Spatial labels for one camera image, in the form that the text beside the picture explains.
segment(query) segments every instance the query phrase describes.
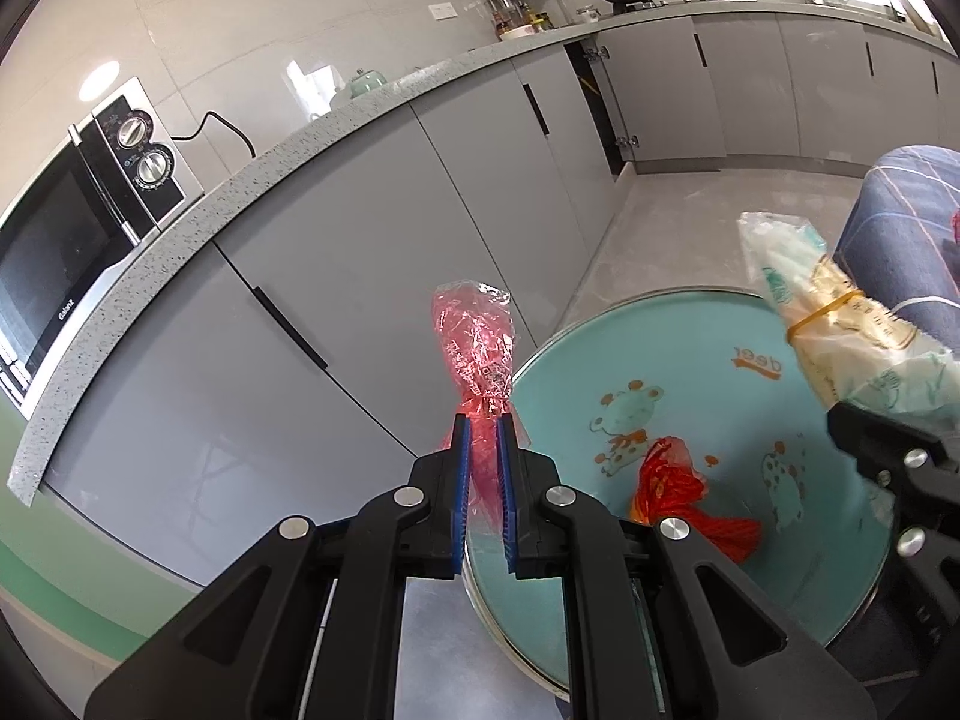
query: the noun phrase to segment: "wall outlet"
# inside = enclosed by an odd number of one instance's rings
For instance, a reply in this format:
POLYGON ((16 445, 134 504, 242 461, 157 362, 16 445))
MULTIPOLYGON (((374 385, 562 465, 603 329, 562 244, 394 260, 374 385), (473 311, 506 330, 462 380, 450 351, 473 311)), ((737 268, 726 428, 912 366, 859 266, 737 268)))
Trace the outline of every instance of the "wall outlet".
POLYGON ((453 6, 452 2, 440 2, 439 4, 431 5, 429 7, 433 18, 438 21, 440 19, 457 18, 457 9, 453 6))

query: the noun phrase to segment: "orange plastic bag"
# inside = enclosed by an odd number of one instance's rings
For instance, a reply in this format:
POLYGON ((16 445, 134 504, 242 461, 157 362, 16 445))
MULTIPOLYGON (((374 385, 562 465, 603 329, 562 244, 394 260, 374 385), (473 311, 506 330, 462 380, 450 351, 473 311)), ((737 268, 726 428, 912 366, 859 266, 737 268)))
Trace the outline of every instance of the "orange plastic bag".
POLYGON ((744 562, 760 545, 760 522, 704 514, 693 504, 706 494, 707 482, 693 469, 686 445, 673 436, 657 439, 640 466, 630 519, 653 525, 664 517, 680 517, 733 562, 744 562))

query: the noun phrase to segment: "kitchen floor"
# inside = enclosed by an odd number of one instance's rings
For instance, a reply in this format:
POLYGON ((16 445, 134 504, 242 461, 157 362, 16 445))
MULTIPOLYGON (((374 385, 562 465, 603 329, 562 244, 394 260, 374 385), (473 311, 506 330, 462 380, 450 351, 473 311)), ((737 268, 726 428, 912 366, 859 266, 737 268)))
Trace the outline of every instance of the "kitchen floor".
POLYGON ((796 170, 639 175, 563 324, 634 295, 689 285, 750 288, 736 220, 744 211, 808 218, 835 247, 860 179, 796 170))

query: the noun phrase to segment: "metal screw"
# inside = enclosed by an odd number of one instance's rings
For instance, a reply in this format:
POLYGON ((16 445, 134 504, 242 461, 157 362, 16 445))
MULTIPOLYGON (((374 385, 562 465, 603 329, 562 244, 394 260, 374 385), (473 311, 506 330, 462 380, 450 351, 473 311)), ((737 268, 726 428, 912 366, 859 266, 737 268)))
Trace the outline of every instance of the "metal screw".
POLYGON ((896 553, 901 557, 913 557, 923 549, 925 541, 923 528, 907 528, 896 541, 896 553))
POLYGON ((929 459, 925 449, 911 449, 904 455, 904 465, 909 469, 918 469, 929 459))
POLYGON ((670 541, 681 541, 690 535, 690 526, 680 517, 667 517, 661 522, 661 533, 670 541))
POLYGON ((546 491, 546 499, 554 506, 569 506, 577 499, 577 493, 563 485, 557 485, 546 491))
POLYGON ((394 493, 394 500, 400 506, 409 509, 424 502, 424 491, 420 488, 400 488, 394 493))
POLYGON ((310 531, 310 523, 303 517, 287 517, 280 523, 280 536, 289 538, 303 538, 310 531))

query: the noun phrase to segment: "red plastic bag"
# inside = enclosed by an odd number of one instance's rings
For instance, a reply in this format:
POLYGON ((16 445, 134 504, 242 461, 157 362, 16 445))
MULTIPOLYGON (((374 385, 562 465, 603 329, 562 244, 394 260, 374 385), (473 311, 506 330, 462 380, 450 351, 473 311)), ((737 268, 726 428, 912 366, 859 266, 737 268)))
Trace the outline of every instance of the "red plastic bag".
POLYGON ((760 522, 704 514, 693 504, 706 494, 707 482, 693 469, 686 445, 673 436, 657 439, 640 466, 630 519, 653 525, 664 517, 680 517, 733 562, 744 562, 760 545, 760 522))
MULTIPOLYGON (((433 327, 446 369, 460 392, 457 413, 472 429, 470 514, 482 514, 496 533, 503 524, 496 472, 496 418, 514 415, 517 440, 529 440, 510 404, 514 374, 514 321, 510 293, 475 281, 439 287, 433 295, 433 327)), ((449 437, 445 446, 449 446, 449 437)))

